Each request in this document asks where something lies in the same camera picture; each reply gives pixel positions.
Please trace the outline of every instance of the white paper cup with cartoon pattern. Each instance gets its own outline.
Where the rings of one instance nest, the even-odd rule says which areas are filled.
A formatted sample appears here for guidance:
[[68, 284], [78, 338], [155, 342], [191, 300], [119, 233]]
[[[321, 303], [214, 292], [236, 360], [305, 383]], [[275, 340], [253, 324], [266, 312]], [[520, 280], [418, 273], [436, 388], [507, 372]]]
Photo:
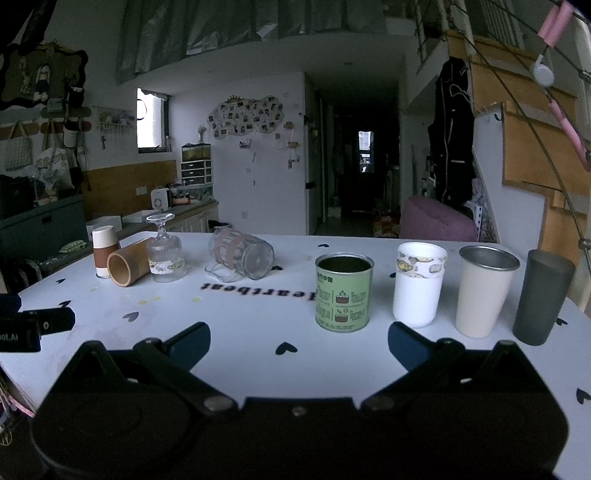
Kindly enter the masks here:
[[424, 327], [437, 313], [447, 252], [438, 245], [407, 242], [398, 247], [392, 312], [409, 327]]

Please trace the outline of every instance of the wooden wainscoting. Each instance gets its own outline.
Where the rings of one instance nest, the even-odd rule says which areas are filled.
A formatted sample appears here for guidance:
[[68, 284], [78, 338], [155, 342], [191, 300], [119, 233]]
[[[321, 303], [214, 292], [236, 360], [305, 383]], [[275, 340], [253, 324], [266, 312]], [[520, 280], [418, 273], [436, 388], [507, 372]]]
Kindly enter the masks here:
[[[150, 209], [150, 191], [166, 185], [176, 177], [176, 160], [89, 170], [90, 190], [86, 179], [82, 186], [86, 219], [91, 220], [102, 215], [129, 215]], [[148, 193], [136, 195], [135, 189], [144, 186], [148, 188]]]

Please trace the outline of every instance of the white box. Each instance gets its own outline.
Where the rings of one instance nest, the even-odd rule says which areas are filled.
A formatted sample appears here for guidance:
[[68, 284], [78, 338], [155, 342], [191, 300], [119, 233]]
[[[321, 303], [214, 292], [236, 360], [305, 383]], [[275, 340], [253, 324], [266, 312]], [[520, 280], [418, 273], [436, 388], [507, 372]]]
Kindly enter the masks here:
[[90, 222], [86, 222], [86, 232], [88, 232], [88, 240], [92, 242], [92, 231], [95, 228], [107, 225], [113, 225], [115, 227], [115, 232], [120, 232], [121, 230], [123, 230], [123, 227], [121, 225], [121, 217], [119, 215], [98, 217], [94, 220], [91, 220]]
[[162, 210], [140, 210], [131, 215], [125, 215], [123, 217], [123, 223], [144, 223], [147, 217], [154, 215], [155, 213], [160, 213], [161, 211]]

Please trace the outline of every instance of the wooden staircase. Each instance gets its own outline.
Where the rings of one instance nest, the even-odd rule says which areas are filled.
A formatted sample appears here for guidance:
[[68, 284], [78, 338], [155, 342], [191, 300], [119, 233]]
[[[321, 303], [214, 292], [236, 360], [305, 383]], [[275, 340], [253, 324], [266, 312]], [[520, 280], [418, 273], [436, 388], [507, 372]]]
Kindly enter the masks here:
[[[445, 38], [450, 56], [469, 63], [472, 78], [474, 114], [491, 107], [501, 107], [503, 116], [504, 157], [503, 185], [527, 190], [545, 198], [544, 219], [538, 247], [562, 255], [578, 264], [579, 236], [556, 177], [527, 121], [503, 88], [495, 73], [523, 108], [550, 153], [569, 194], [589, 197], [591, 173], [585, 171], [574, 148], [548, 108], [548, 99], [529, 72], [503, 46], [489, 38], [476, 37], [477, 49], [492, 65], [495, 73], [479, 55], [469, 56], [463, 37], [447, 31]], [[536, 56], [510, 47], [529, 68]], [[551, 92], [571, 118], [576, 118], [576, 97], [557, 88]], [[577, 213], [581, 228], [586, 227], [586, 214]]]

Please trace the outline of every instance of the curtain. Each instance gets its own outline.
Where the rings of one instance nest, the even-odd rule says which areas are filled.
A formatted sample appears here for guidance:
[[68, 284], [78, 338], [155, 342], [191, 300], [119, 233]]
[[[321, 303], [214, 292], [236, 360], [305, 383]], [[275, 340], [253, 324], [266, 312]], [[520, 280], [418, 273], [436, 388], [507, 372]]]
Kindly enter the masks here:
[[128, 0], [117, 81], [217, 48], [329, 31], [385, 34], [381, 0]]

